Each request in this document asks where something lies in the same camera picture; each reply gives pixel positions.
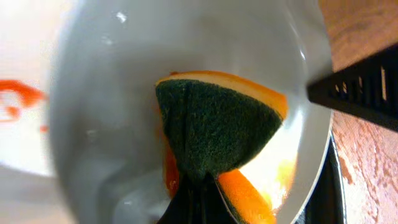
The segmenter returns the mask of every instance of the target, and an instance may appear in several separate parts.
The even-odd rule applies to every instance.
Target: green scouring pad
[[[197,183],[250,161],[288,108],[284,95],[221,72],[171,75],[157,82],[156,96],[178,170]]]

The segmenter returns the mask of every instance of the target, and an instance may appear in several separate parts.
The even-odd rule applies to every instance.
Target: wooden countertop
[[[398,0],[319,3],[335,71],[398,42]],[[398,133],[335,112],[333,134],[348,223],[398,223]]]

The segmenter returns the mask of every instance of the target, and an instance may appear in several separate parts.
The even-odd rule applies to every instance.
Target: sponge
[[[271,205],[239,170],[220,174],[217,183],[227,206],[240,223],[276,223]]]
[[[288,110],[284,95],[222,72],[174,73],[156,96],[180,175],[194,183],[250,161]]]

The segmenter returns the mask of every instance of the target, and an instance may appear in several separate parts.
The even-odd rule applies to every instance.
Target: white bowl
[[[254,164],[268,164],[261,167],[267,176],[275,161],[297,157],[277,221],[297,217],[320,174],[331,117],[305,91],[318,74],[331,72],[316,1],[87,0],[63,41],[50,139],[81,223],[148,223],[162,215],[170,200],[154,83],[187,70],[233,73],[287,95],[288,118]]]

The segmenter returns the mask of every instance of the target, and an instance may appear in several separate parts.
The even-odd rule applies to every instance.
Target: black tongs
[[[214,178],[208,174],[198,186],[182,177],[177,194],[158,224],[238,223],[229,210]]]

